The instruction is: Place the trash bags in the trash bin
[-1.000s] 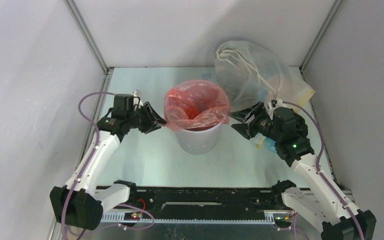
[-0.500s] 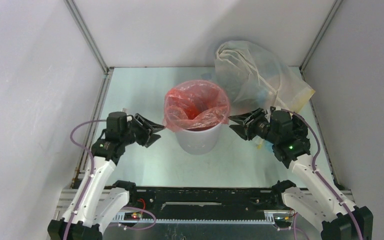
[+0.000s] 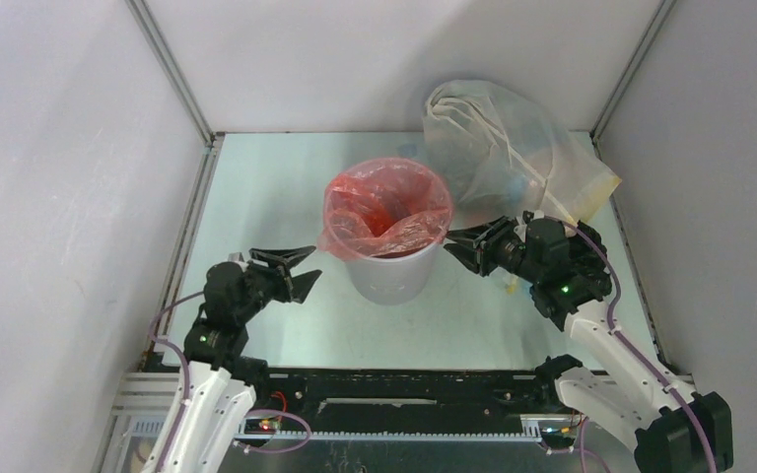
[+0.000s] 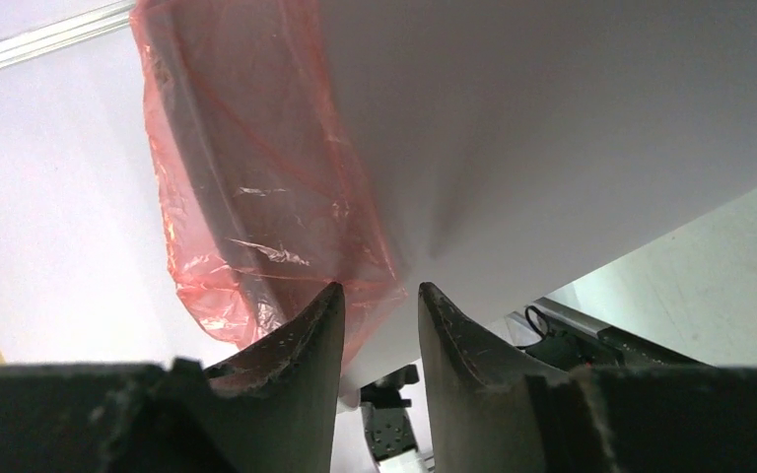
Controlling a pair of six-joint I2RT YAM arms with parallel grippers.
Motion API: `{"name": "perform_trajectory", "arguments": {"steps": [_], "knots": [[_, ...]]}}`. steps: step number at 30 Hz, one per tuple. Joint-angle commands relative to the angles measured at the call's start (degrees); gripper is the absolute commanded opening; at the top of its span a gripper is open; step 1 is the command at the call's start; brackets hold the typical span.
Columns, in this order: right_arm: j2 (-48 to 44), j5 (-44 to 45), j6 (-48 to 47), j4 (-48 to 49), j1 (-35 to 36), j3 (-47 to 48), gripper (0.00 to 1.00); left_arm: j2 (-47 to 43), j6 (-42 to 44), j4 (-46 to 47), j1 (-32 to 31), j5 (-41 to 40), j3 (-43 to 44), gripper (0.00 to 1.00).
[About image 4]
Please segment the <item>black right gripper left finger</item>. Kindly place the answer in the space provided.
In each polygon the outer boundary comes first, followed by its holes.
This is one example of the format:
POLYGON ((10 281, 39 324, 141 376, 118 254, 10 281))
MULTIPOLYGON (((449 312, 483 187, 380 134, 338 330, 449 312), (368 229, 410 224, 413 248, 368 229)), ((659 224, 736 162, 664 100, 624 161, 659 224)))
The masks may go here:
POLYGON ((345 297, 210 367, 0 366, 0 472, 326 472, 345 297))

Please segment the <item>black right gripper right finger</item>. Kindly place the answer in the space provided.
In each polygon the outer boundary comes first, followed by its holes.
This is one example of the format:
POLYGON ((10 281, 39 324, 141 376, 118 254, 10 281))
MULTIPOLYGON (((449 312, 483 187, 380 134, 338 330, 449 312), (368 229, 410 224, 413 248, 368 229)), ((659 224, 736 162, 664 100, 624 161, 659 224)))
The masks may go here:
POLYGON ((430 282, 418 333, 440 472, 757 472, 757 368, 564 372, 430 282))

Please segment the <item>red plastic trash bag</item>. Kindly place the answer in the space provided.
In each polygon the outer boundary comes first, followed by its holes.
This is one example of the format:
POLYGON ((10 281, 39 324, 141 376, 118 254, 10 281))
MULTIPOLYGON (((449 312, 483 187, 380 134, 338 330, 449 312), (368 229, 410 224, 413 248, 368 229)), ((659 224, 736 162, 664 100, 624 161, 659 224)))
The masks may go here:
POLYGON ((140 1, 130 25, 175 291, 246 348, 331 282, 352 361, 405 299, 314 1, 140 1))

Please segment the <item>white plastic trash bin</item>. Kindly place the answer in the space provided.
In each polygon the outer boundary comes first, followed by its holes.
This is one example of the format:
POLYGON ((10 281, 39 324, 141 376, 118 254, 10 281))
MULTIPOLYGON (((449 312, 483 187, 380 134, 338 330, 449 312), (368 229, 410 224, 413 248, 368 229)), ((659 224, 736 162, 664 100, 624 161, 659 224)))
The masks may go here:
POLYGON ((487 323, 757 187, 757 1, 319 10, 409 294, 349 386, 418 358, 423 282, 487 323))

